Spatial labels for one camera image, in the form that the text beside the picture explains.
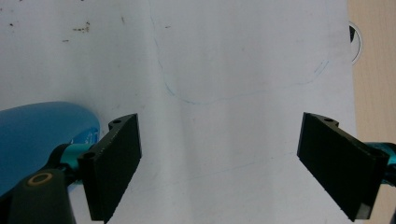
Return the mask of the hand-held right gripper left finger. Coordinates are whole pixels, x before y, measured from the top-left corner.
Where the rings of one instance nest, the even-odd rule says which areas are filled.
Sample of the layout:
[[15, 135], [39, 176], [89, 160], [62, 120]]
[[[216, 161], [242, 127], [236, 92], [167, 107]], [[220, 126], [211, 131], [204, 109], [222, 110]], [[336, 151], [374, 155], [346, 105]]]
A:
[[91, 219], [107, 223], [142, 158], [138, 116], [127, 115], [108, 123], [108, 133], [95, 144], [71, 144], [61, 165], [83, 185]]

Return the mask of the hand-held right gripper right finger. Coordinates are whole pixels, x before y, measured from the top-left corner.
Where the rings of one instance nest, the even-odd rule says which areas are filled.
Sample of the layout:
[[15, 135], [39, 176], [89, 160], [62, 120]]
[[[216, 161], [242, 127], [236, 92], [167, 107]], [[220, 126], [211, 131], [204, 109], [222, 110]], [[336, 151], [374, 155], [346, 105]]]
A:
[[363, 143], [339, 122], [304, 113], [297, 156], [346, 216], [368, 219], [379, 188], [396, 188], [396, 144]]

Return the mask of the blue plastic bottle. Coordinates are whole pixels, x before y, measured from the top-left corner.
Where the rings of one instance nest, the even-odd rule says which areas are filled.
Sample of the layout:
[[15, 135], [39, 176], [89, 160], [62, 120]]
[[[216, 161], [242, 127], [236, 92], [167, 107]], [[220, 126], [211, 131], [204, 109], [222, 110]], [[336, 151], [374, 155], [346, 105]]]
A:
[[93, 144], [100, 123], [88, 109], [67, 102], [0, 111], [0, 196], [43, 167], [61, 144]]

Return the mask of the white paper sheet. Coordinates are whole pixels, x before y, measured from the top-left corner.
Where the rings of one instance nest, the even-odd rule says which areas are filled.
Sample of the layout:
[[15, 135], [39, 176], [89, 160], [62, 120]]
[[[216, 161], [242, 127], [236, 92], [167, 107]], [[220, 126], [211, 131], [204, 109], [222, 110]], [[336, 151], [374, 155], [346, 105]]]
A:
[[0, 109], [136, 114], [110, 224], [352, 224], [297, 156], [304, 113], [354, 133], [347, 0], [0, 0]]

